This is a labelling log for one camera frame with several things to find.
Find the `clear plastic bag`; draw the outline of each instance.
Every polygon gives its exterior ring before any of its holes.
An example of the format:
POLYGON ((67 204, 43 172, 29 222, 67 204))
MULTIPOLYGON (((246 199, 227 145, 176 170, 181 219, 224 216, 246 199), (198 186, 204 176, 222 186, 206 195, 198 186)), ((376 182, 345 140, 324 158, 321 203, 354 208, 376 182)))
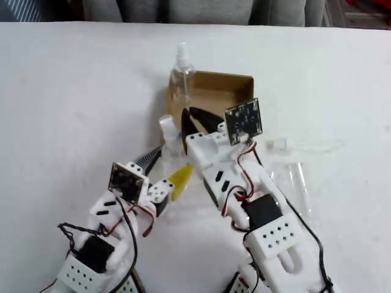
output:
POLYGON ((305 222, 313 226, 310 194, 305 181, 303 164, 300 162, 273 162, 267 171, 305 222))

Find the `white table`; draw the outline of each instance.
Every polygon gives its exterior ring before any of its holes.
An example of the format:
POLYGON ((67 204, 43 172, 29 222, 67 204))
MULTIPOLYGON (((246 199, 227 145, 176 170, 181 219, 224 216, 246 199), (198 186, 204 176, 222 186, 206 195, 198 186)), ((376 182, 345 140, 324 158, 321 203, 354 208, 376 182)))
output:
MULTIPOLYGON (((265 137, 341 143, 296 154, 327 269, 343 292, 388 292, 390 32, 109 23, 0 24, 0 291, 50 283, 68 245, 56 225, 83 225, 111 163, 158 145, 182 40, 198 69, 255 78, 265 137)), ((241 235, 206 192, 173 212, 139 241, 147 292, 220 292, 241 235)))

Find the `yellow plastic piece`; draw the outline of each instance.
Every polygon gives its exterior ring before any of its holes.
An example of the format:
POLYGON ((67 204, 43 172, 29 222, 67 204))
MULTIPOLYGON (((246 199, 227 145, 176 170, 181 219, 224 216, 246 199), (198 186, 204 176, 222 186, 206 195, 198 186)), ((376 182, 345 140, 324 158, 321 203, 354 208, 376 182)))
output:
POLYGON ((188 181, 192 173, 193 167, 191 165, 186 165, 168 177, 168 180, 174 185, 174 190, 171 196, 172 201, 177 200, 181 196, 182 192, 188 185, 188 181))

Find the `gray chair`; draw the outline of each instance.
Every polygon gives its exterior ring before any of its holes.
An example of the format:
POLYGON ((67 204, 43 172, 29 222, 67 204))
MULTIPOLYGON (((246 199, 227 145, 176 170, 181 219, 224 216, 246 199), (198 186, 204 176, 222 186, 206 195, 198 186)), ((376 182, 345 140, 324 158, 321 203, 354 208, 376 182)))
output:
POLYGON ((86 20, 320 26, 325 0, 83 0, 86 20))

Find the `cardboard box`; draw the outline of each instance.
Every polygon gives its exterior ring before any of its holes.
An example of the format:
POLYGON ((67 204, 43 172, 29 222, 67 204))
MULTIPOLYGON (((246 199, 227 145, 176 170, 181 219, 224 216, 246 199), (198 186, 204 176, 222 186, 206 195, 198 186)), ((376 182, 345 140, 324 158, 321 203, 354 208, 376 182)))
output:
MULTIPOLYGON (((192 78, 192 100, 190 106, 210 111, 224 118, 226 108, 236 106, 254 98, 252 76, 197 71, 192 78)), ((174 85, 170 79, 167 89, 167 114, 172 115, 177 127, 181 127, 183 104, 174 101, 174 85)), ((204 131, 195 121, 199 130, 204 131)))

